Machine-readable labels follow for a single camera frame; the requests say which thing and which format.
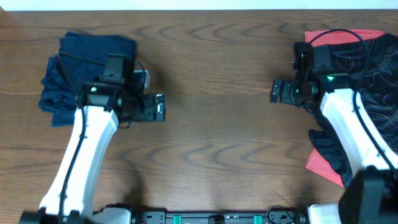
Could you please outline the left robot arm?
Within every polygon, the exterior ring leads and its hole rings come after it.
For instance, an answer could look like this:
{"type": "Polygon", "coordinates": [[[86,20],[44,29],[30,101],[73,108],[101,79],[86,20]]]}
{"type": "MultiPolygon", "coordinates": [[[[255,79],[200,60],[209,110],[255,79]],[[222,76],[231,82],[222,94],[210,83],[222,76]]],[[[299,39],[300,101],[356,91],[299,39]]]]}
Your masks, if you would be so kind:
{"type": "Polygon", "coordinates": [[[93,198],[108,145],[121,123],[165,119],[165,96],[122,83],[88,82],[77,96],[72,135],[60,168],[36,212],[20,223],[139,223],[139,212],[116,203],[96,212],[93,198]]]}

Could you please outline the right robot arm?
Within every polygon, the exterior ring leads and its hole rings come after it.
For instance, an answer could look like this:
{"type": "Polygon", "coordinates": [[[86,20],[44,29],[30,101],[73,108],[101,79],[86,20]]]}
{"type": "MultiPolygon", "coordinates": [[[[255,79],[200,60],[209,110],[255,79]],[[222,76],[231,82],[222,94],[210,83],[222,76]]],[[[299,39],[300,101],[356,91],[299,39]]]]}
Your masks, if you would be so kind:
{"type": "Polygon", "coordinates": [[[309,205],[301,223],[397,223],[397,154],[371,121],[348,74],[274,80],[272,103],[316,108],[330,123],[354,176],[336,203],[309,205]]]}

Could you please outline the navy blue shorts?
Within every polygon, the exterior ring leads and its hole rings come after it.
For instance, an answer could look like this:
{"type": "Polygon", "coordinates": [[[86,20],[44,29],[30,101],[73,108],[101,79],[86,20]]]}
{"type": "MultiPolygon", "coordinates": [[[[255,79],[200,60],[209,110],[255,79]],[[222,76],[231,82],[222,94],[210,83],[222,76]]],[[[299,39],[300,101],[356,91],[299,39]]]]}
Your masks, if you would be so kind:
{"type": "Polygon", "coordinates": [[[60,48],[55,54],[57,66],[74,92],[103,74],[109,54],[125,55],[134,60],[137,43],[121,35],[91,35],[67,32],[60,39],[60,48]]]}

